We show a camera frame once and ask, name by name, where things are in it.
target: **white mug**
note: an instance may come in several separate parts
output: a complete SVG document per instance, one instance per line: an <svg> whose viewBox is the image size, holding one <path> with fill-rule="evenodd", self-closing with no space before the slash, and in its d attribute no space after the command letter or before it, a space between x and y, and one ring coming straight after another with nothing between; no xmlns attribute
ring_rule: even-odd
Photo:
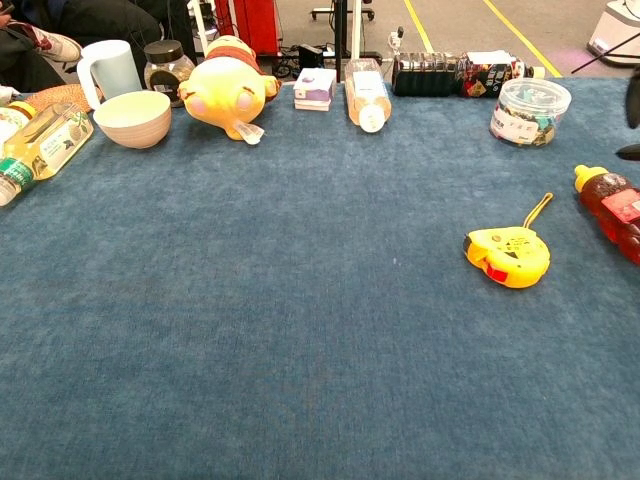
<svg viewBox="0 0 640 480"><path fill-rule="evenodd" d="M131 45L124 40L104 40L84 47L77 73L87 102L94 110L100 106L94 80L105 100L142 90Z"/></svg>

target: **red machine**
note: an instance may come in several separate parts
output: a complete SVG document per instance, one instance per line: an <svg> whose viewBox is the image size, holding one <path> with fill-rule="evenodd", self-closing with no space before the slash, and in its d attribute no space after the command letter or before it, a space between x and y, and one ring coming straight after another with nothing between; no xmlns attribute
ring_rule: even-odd
<svg viewBox="0 0 640 480"><path fill-rule="evenodd" d="M215 0L215 4L220 35L237 34L257 55L278 54L274 0Z"/></svg>

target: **plastic bottle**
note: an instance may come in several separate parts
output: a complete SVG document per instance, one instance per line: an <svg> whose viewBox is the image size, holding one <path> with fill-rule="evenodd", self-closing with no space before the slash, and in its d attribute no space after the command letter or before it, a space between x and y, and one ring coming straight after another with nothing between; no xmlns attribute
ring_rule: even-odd
<svg viewBox="0 0 640 480"><path fill-rule="evenodd" d="M25 102L11 102L0 107L0 152L4 142L14 133L24 127L34 116L36 110Z"/></svg>
<svg viewBox="0 0 640 480"><path fill-rule="evenodd" d="M505 50L449 53L401 53L394 57L392 90L398 96L497 97L513 78L544 78L543 67L531 67Z"/></svg>
<svg viewBox="0 0 640 480"><path fill-rule="evenodd" d="M602 167L578 165L575 174L580 202L622 254L640 265L640 190Z"/></svg>
<svg viewBox="0 0 640 480"><path fill-rule="evenodd" d="M87 114L74 103L57 103L37 114L4 144L0 206L58 173L92 133Z"/></svg>
<svg viewBox="0 0 640 480"><path fill-rule="evenodd" d="M349 118L365 132L379 131L391 116L391 101L378 63L351 59L344 73Z"/></svg>
<svg viewBox="0 0 640 480"><path fill-rule="evenodd" d="M463 97L497 97L512 78L544 78L543 67L531 67L505 50L467 52L456 72L458 94Z"/></svg>

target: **red liquid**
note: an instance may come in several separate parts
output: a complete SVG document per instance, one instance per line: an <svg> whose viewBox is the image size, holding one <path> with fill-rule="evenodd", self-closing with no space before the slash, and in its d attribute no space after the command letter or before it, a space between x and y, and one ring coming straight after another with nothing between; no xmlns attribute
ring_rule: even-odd
<svg viewBox="0 0 640 480"><path fill-rule="evenodd" d="M580 201L598 219L607 238L633 263L640 265L640 190L616 173L588 180Z"/></svg>

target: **cooking oil bottle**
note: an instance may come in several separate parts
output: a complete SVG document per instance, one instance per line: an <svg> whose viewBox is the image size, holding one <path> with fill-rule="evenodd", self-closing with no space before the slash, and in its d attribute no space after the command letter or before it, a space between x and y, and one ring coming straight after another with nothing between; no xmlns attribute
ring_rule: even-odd
<svg viewBox="0 0 640 480"><path fill-rule="evenodd" d="M2 153L4 141L29 123L36 113L31 105L20 101L0 107L0 153Z"/></svg>
<svg viewBox="0 0 640 480"><path fill-rule="evenodd" d="M38 113L4 143L0 206L58 173L92 133L89 117L74 103L56 103Z"/></svg>
<svg viewBox="0 0 640 480"><path fill-rule="evenodd" d="M365 132L379 131L391 116L391 101L378 63L354 58L344 69L349 118Z"/></svg>

